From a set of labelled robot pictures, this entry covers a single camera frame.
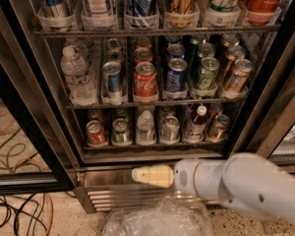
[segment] beverage cooler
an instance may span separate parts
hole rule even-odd
[[[0,0],[0,98],[48,165],[0,194],[190,201],[132,169],[243,151],[295,174],[295,0],[225,1]]]

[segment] white robotic arm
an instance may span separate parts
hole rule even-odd
[[[260,219],[283,217],[295,224],[295,177],[263,157],[238,153],[227,160],[183,159],[173,173],[157,167],[144,174],[154,182],[141,181],[138,169],[133,172],[134,179],[162,187],[166,181],[170,186],[173,180],[185,195],[215,201]]]

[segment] plastic bag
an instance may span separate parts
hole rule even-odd
[[[211,236],[207,208],[164,198],[154,207],[111,211],[103,236]]]

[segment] plastic bottle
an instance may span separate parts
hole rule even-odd
[[[94,84],[89,75],[86,61],[76,53],[72,46],[66,46],[62,50],[61,69],[65,75],[72,98],[75,100],[91,100],[95,96]]]
[[[204,129],[209,119],[209,112],[205,106],[199,106],[190,114],[190,120],[185,130],[185,139],[191,141],[201,140],[204,136]]]
[[[145,110],[138,118],[137,143],[142,146],[155,143],[154,119],[148,110]]]
[[[87,64],[89,65],[89,50],[87,45],[83,41],[79,40],[76,37],[69,37],[69,38],[66,38],[64,47],[66,46],[72,46],[75,49],[75,51],[81,57],[83,57],[86,60]]]

